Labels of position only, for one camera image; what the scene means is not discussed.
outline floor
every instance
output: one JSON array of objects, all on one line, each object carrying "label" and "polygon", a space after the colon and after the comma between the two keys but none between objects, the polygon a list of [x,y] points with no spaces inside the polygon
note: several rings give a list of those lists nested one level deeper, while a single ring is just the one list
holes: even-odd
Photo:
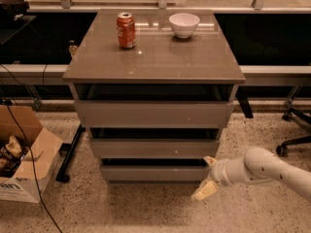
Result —
[{"label": "floor", "polygon": [[[281,120],[280,103],[251,104],[254,118],[238,105],[224,130],[217,158],[235,158],[248,148],[275,151],[285,139],[310,130],[299,119]],[[310,105],[298,104],[302,109]],[[79,121],[71,104],[44,106],[42,124],[71,142]],[[311,145],[290,147],[285,161],[311,171]],[[43,196],[54,220],[66,233],[78,232],[310,232],[311,206],[280,183],[223,187],[202,202],[192,202],[194,184],[107,184],[99,173],[84,133],[69,169],[71,181],[51,179]],[[58,232],[41,204],[0,201],[0,232]]]}]

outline red can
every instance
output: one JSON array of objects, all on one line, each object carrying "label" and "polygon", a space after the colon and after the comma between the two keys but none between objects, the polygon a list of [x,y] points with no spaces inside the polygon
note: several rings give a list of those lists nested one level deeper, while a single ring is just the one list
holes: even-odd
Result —
[{"label": "red can", "polygon": [[120,47],[124,49],[135,47],[135,20],[131,13],[118,14],[117,31]]}]

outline white bowl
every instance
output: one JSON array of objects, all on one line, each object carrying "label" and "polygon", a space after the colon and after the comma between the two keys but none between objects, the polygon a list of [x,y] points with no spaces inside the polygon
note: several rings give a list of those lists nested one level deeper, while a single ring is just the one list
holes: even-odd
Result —
[{"label": "white bowl", "polygon": [[193,14],[178,13],[169,18],[174,34],[180,38],[189,37],[197,28],[200,18]]}]

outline white robotic arm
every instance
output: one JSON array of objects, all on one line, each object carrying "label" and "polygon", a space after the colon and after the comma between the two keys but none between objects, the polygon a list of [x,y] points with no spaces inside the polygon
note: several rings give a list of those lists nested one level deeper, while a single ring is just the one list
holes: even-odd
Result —
[{"label": "white robotic arm", "polygon": [[192,200],[203,200],[215,193],[218,186],[235,183],[270,184],[278,181],[311,203],[311,173],[284,162],[268,150],[252,148],[237,159],[204,159],[210,166],[210,172]]}]

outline cardboard box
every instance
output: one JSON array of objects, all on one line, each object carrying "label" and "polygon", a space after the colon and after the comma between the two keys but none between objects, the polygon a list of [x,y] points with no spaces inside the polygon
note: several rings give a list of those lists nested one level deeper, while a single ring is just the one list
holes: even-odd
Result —
[{"label": "cardboard box", "polygon": [[[30,107],[10,106],[16,121],[31,144],[35,171],[41,194],[46,190],[59,159],[62,140],[44,128]],[[0,106],[0,144],[9,143],[11,135],[24,140],[7,106]],[[39,203],[31,152],[23,158],[11,178],[0,177],[0,199]]]}]

